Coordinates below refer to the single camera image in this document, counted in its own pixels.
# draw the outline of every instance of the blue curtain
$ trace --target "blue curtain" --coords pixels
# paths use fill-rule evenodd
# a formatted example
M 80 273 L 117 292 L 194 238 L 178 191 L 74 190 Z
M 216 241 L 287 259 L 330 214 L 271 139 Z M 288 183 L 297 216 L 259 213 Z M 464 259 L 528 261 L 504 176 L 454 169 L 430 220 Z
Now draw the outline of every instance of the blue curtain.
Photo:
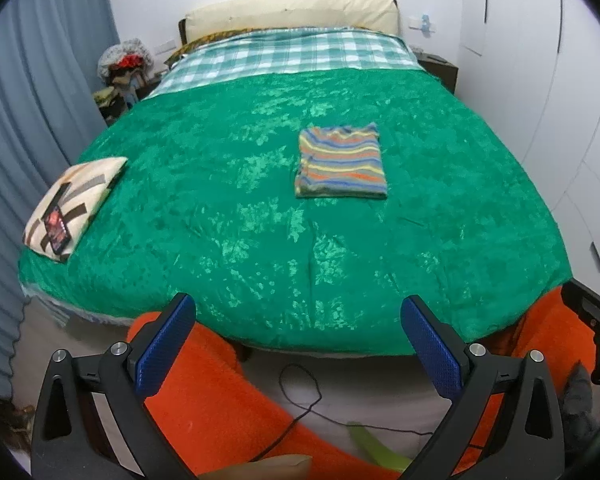
M 119 43 L 109 0 L 9 0 L 0 12 L 0 397 L 19 337 L 22 230 L 55 179 L 106 125 L 91 97 Z

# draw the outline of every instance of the blue gripper pad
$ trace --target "blue gripper pad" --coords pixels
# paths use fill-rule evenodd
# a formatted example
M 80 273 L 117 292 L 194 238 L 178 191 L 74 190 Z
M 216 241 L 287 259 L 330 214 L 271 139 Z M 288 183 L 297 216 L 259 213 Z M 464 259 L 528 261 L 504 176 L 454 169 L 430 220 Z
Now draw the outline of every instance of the blue gripper pad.
M 196 304 L 188 294 L 178 293 L 169 307 L 171 313 L 136 362 L 135 390 L 142 398 L 158 393 L 196 322 Z
M 400 322 L 438 395 L 451 401 L 457 399 L 462 392 L 462 370 L 453 352 L 434 328 L 440 329 L 442 323 L 419 296 L 409 296 L 402 302 Z M 453 334 L 464 346 L 458 334 Z

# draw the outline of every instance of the green and white checkered blanket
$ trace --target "green and white checkered blanket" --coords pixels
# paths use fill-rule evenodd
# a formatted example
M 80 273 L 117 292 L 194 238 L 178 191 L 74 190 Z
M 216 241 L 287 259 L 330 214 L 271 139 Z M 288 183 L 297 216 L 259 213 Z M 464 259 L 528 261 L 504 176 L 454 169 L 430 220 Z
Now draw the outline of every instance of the green and white checkered blanket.
M 150 97 L 251 75 L 335 68 L 422 70 L 396 37 L 359 28 L 274 28 L 201 46 L 176 63 Z

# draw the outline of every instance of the striped towel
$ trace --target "striped towel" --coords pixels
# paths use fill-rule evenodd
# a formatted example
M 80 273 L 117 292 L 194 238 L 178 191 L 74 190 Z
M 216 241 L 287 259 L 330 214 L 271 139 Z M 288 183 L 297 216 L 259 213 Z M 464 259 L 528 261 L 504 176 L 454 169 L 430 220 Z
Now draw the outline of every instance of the striped towel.
M 375 123 L 302 130 L 296 196 L 386 198 L 378 137 Z

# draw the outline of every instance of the green object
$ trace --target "green object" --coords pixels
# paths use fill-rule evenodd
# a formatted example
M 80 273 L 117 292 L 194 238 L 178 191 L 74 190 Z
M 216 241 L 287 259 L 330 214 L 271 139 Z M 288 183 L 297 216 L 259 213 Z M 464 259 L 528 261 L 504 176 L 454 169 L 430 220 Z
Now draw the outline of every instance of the green object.
M 298 135 L 380 133 L 387 200 L 297 199 Z M 419 294 L 467 341 L 571 276 L 557 226 L 480 117 L 415 70 L 269 74 L 138 103 L 81 162 L 125 174 L 67 263 L 31 250 L 20 281 L 136 317 L 178 291 L 222 336 L 274 349 L 411 354 Z
M 107 107 L 109 106 L 111 100 L 115 97 L 115 91 L 116 89 L 113 88 L 113 86 L 107 86 L 106 88 L 98 90 L 91 95 L 93 95 L 93 100 L 96 101 L 98 107 Z
M 391 451 L 387 446 L 380 442 L 376 437 L 369 433 L 364 426 L 352 426 L 352 424 L 360 424 L 359 422 L 350 422 L 347 426 L 349 434 L 356 445 L 364 450 L 371 460 L 380 467 L 393 469 L 398 473 L 402 473 L 407 469 L 413 460 L 396 452 Z

